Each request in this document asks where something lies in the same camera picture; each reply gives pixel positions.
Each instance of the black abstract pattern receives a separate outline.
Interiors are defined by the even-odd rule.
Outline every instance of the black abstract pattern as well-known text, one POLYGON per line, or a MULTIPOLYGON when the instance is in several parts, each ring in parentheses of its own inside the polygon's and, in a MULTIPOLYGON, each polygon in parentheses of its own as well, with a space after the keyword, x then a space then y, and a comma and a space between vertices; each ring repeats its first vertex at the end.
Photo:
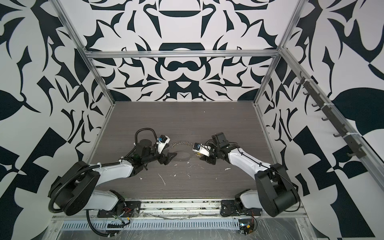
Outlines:
POLYGON ((88 50, 276 49, 297 0, 63 1, 88 50))
POLYGON ((52 217, 50 185, 86 160, 110 105, 47 0, 2 1, 0 26, 1 238, 32 239, 52 217))
POLYGON ((287 45, 381 159, 383 7, 383 1, 310 0, 287 45))
POLYGON ((253 100, 271 60, 103 58, 94 62, 116 101, 228 101, 253 100))
MULTIPOLYGON (((274 150, 280 153, 278 161, 299 186, 318 232, 330 239, 377 237, 372 229, 377 226, 368 224, 371 219, 367 221, 372 216, 358 207, 364 197, 359 198, 354 192, 357 187, 350 186, 366 178, 375 184, 372 177, 358 158, 347 155, 351 149, 344 140, 333 137, 334 127, 321 119, 324 114, 312 106, 314 100, 296 82, 298 78, 281 59, 259 102, 274 150)), ((370 193, 372 197, 381 195, 370 193)), ((375 200, 377 207, 381 201, 375 200)))
MULTIPOLYGON (((287 48, 351 125, 383 157, 382 1, 309 0, 287 48)), ((279 161, 319 238, 384 234, 382 190, 281 60, 259 107, 279 161)))

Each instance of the aluminum frame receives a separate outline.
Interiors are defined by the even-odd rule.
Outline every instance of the aluminum frame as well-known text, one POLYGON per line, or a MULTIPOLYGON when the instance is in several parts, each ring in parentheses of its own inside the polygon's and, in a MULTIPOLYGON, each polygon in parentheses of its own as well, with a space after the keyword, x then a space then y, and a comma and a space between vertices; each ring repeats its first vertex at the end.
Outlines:
POLYGON ((262 84, 261 84, 259 90, 257 90, 255 99, 253 100, 253 102, 255 104, 257 104, 259 102, 261 96, 263 95, 263 92, 265 91, 265 88, 267 87, 269 81, 271 80, 272 74, 273 74, 274 70, 276 69, 277 64, 280 61, 280 58, 281 58, 280 54, 278 54, 276 57, 273 57, 273 60, 272 60, 271 64, 269 65, 268 70, 267 70, 264 78, 262 79, 262 84))
POLYGON ((102 137, 103 134, 104 134, 104 130, 106 129, 107 124, 108 124, 108 122, 109 122, 109 119, 111 118, 111 115, 112 115, 112 112, 113 112, 113 109, 114 109, 114 108, 115 108, 115 104, 113 104, 113 105, 111 105, 111 106, 109 107, 108 113, 107 113, 107 115, 105 116, 105 119, 104 119, 103 124, 101 125, 100 132, 99 132, 99 134, 97 135, 96 140, 95 140, 95 142, 94 142, 94 144, 93 144, 93 146, 92 146, 92 151, 91 151, 91 153, 89 154, 87 160, 85 160, 85 163, 86 163, 86 164, 90 164, 90 163, 91 163, 92 158, 93 158, 93 156, 94 156, 94 154, 95 154, 95 152, 96 152, 96 149, 97 149, 97 147, 98 147, 98 145, 99 145, 99 142, 100 142, 100 140, 101 140, 101 137, 102 137))
POLYGON ((289 20, 289 23, 287 25, 287 28, 285 29, 285 32, 283 34, 283 37, 280 41, 280 44, 279 46, 277 47, 277 49, 281 49, 281 47, 285 47, 285 45, 287 44, 287 42, 289 41, 289 39, 291 38, 291 35, 292 35, 292 32, 293 30, 295 29, 297 23, 299 22, 300 20, 300 15, 301 15, 301 12, 303 11, 304 9, 304 6, 305 4, 308 2, 309 0, 299 0, 296 4, 296 7, 295 7, 295 10, 291 16, 291 19, 289 20))
POLYGON ((276 49, 265 50, 189 50, 189 51, 85 51, 88 58, 167 58, 276 56, 276 49))
POLYGON ((275 150, 273 148, 273 144, 272 144, 272 141, 269 137, 269 133, 268 133, 268 130, 266 129, 266 125, 264 123, 264 120, 263 120, 263 113, 261 112, 260 110, 260 107, 258 104, 254 104, 253 107, 255 108, 255 111, 256 111, 256 115, 257 115, 257 118, 259 120, 259 123, 260 123, 260 127, 262 129, 262 132, 264 134, 264 137, 265 137, 265 141, 266 141, 266 144, 268 146, 268 149, 269 149, 269 152, 271 153, 271 156, 272 156, 272 162, 275 164, 275 163, 280 163, 276 157, 276 154, 275 154, 275 150))
MULTIPOLYGON (((288 66, 292 69, 295 75, 301 79, 312 79, 305 69, 299 64, 296 58, 289 52, 288 49, 282 47, 279 49, 279 54, 287 62, 288 66)), ((333 104, 322 89, 314 82, 309 81, 311 87, 319 93, 319 96, 327 104, 333 104)), ((360 158, 361 163, 365 166, 368 172, 371 174, 373 179, 377 182, 379 187, 384 191, 384 162, 377 156, 375 151, 369 146, 369 144, 363 139, 359 132, 349 123, 349 121, 341 114, 335 105, 332 107, 333 113, 337 116, 342 124, 345 124, 345 130, 351 134, 354 140, 362 145, 362 149, 366 153, 366 156, 360 158)))
POLYGON ((49 0, 52 4, 53 9, 55 10, 60 22, 63 24, 64 28, 67 30, 68 35, 72 39, 73 43, 75 44, 77 50, 79 51, 81 57, 83 58, 85 64, 93 74, 96 82, 101 88, 101 91, 103 92, 104 96, 108 99, 109 103, 111 105, 115 104, 115 100, 113 99, 110 91, 108 90, 107 86, 105 85, 105 82, 103 78, 100 76, 99 72, 97 71, 95 65, 92 63, 90 59, 85 55, 84 51, 84 45, 81 42, 79 38, 79 34, 76 32, 71 20, 69 19, 67 13, 64 10, 63 5, 61 4, 60 0, 49 0))

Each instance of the gray wooden tabletop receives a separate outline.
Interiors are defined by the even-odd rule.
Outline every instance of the gray wooden tabletop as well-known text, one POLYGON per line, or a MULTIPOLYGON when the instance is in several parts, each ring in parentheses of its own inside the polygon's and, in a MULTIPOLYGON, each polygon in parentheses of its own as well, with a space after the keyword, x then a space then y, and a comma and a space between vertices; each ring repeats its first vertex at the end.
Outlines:
MULTIPOLYGON (((133 147, 135 132, 150 127, 157 136, 169 136, 170 143, 205 143, 211 135, 223 132, 247 153, 272 163, 253 105, 241 102, 117 102, 100 140, 92 163, 114 162, 133 147)), ((150 131, 138 140, 154 142, 150 131)), ((175 146, 178 156, 168 165, 148 164, 136 176, 116 179, 97 187, 113 189, 126 198, 225 198, 250 188, 254 180, 240 168, 218 159, 210 165, 194 155, 191 147, 175 146)))

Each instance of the black hook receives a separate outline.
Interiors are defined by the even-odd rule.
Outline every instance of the black hook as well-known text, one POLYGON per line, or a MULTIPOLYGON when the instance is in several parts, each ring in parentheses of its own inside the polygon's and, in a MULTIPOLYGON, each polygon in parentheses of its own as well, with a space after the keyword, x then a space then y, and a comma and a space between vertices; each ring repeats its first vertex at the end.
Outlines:
POLYGON ((353 157, 353 156, 356 156, 357 154, 355 152, 352 154, 348 152, 347 155, 348 155, 348 157, 353 157))
POLYGON ((300 82, 298 82, 298 83, 296 83, 297 85, 300 85, 301 83, 303 83, 304 82, 304 80, 305 80, 305 78, 304 77, 302 77, 302 79, 300 80, 300 82))

